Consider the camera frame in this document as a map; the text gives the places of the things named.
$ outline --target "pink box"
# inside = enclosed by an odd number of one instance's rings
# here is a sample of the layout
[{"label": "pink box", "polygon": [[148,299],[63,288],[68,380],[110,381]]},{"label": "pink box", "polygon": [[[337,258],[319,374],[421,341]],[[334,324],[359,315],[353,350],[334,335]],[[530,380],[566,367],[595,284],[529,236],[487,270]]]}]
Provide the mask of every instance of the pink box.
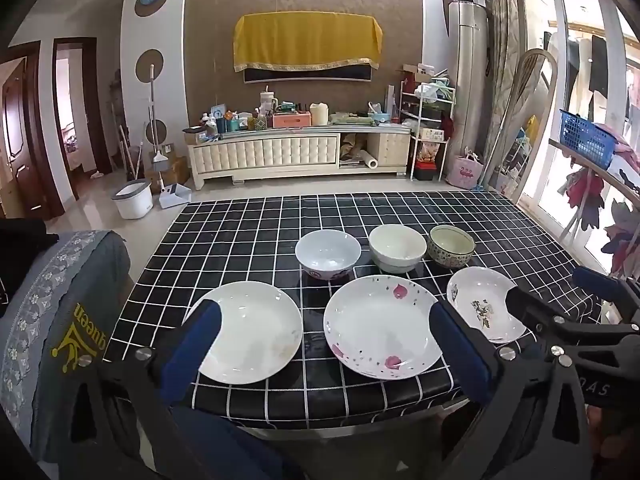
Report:
[{"label": "pink box", "polygon": [[311,126],[311,112],[275,114],[273,116],[274,128],[305,128],[306,126]]}]

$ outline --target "white bowl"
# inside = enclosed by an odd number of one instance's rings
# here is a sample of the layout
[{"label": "white bowl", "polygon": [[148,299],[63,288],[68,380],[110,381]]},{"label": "white bowl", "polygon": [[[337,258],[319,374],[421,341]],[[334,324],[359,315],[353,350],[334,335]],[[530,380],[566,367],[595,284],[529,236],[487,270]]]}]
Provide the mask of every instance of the white bowl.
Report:
[{"label": "white bowl", "polygon": [[324,337],[334,355],[367,377],[398,380],[441,357],[431,335],[428,290],[397,276],[365,276],[343,285],[324,311]]},{"label": "white bowl", "polygon": [[222,327],[200,373],[226,384],[261,381],[282,370],[302,341],[302,316],[279,288],[261,282],[233,282],[202,296],[222,311]]},{"label": "white bowl", "polygon": [[453,225],[437,225],[429,233],[427,252],[443,267],[464,267],[476,250],[474,239]]},{"label": "white bowl", "polygon": [[427,242],[410,227],[385,224],[370,232],[369,247],[380,269],[391,274],[402,274],[420,263],[427,250]]},{"label": "white bowl", "polygon": [[347,274],[358,261],[360,242],[343,231],[321,229],[300,238],[296,258],[310,276],[334,280]]},{"label": "white bowl", "polygon": [[486,267],[466,267],[447,283],[447,299],[471,328],[480,330],[493,343],[510,343],[526,327],[509,314],[506,298],[516,284]]}]

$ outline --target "blue plastic basket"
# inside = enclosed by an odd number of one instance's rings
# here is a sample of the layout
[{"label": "blue plastic basket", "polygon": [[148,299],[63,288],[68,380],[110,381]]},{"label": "blue plastic basket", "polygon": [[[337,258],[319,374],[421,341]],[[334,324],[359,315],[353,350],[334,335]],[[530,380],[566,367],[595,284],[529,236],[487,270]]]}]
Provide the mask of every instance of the blue plastic basket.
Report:
[{"label": "blue plastic basket", "polygon": [[606,170],[613,158],[616,138],[577,115],[564,110],[560,124],[560,144],[571,148],[584,158]]}]

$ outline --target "metal shelf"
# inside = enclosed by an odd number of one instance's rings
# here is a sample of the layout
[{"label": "metal shelf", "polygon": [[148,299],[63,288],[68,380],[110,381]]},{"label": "metal shelf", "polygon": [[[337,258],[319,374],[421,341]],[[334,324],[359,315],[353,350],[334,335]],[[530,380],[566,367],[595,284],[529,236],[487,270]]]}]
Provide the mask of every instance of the metal shelf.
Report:
[{"label": "metal shelf", "polygon": [[409,112],[405,112],[404,110],[400,110],[400,113],[404,114],[406,116],[412,117],[414,119],[421,120],[421,121],[431,121],[432,123],[438,123],[438,124],[440,124],[442,122],[442,120],[440,120],[440,119],[430,119],[428,117],[418,117],[417,115],[411,114]]},{"label": "metal shelf", "polygon": [[[402,92],[402,95],[408,95],[410,97],[415,97],[416,99],[419,99],[419,97],[416,94],[409,94],[409,92]],[[449,103],[450,105],[454,104],[454,101],[449,101],[447,99],[440,99],[439,97],[436,98],[436,102]]]},{"label": "metal shelf", "polygon": [[[453,108],[456,105],[456,89],[453,88],[453,99],[451,101],[446,100],[446,99],[439,99],[436,98],[437,102],[441,102],[441,103],[449,103],[451,104],[450,106],[450,111],[449,111],[449,117],[452,119],[453,118]],[[419,99],[419,108],[418,108],[418,115],[412,114],[410,112],[405,112],[404,110],[402,110],[402,96],[411,96],[414,97],[416,99]],[[415,169],[415,159],[418,155],[418,143],[420,142],[436,142],[438,144],[444,144],[444,153],[442,154],[442,162],[440,164],[440,176],[438,177],[439,180],[442,180],[442,170],[444,169],[444,161],[445,158],[447,156],[447,148],[449,147],[449,141],[448,140],[427,140],[427,139],[419,139],[418,136],[420,136],[420,128],[421,128],[421,121],[431,121],[432,123],[437,123],[437,124],[441,124],[442,120],[440,119],[430,119],[427,117],[423,117],[422,116],[422,104],[424,103],[424,98],[423,97],[418,97],[415,94],[409,94],[407,92],[404,91],[404,81],[402,81],[400,83],[400,104],[398,106],[398,108],[400,109],[400,113],[406,115],[407,117],[411,117],[414,118],[418,121],[417,126],[416,126],[416,130],[414,131],[412,129],[412,135],[411,138],[414,140],[414,157],[412,158],[412,166],[411,166],[411,173],[409,176],[410,180],[414,179],[414,169]]]}]

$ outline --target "plate with pink petals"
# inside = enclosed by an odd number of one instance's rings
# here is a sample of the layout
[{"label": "plate with pink petals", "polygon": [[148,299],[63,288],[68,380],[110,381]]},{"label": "plate with pink petals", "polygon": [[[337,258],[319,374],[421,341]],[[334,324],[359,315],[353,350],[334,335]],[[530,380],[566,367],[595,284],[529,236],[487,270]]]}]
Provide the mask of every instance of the plate with pink petals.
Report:
[{"label": "plate with pink petals", "polygon": [[431,335],[436,298],[397,276],[365,276],[332,295],[324,336],[334,355],[355,372],[376,379],[407,379],[433,366],[442,351]]}]

